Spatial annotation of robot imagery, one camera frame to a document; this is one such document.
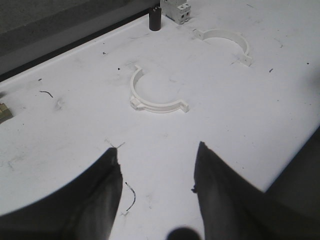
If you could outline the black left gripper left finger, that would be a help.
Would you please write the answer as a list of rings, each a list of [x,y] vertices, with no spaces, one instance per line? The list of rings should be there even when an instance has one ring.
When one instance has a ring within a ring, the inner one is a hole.
[[[0,217],[2,240],[107,240],[123,189],[117,149],[109,148],[67,185]]]

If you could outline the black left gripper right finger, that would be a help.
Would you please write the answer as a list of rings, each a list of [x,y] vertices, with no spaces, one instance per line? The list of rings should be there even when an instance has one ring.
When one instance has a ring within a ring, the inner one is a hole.
[[[207,240],[318,240],[320,223],[261,192],[204,142],[194,167],[194,192]]]

